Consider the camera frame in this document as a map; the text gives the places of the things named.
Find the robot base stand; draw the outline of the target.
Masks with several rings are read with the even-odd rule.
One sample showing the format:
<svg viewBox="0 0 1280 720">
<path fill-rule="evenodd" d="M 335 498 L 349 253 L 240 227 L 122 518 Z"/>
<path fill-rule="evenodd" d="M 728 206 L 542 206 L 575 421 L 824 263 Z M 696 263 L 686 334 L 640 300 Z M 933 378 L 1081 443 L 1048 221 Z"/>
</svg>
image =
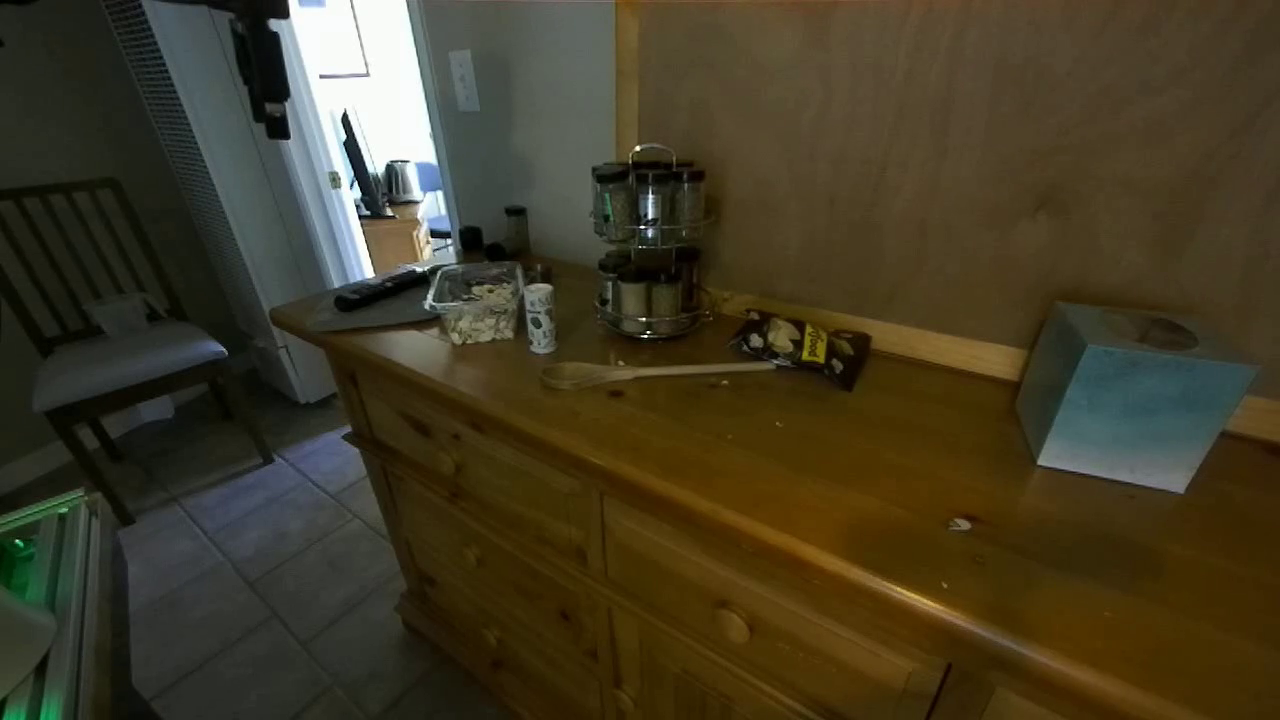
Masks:
<svg viewBox="0 0 1280 720">
<path fill-rule="evenodd" d="M 115 717 L 112 518 L 89 493 L 0 518 L 0 720 Z"/>
</svg>

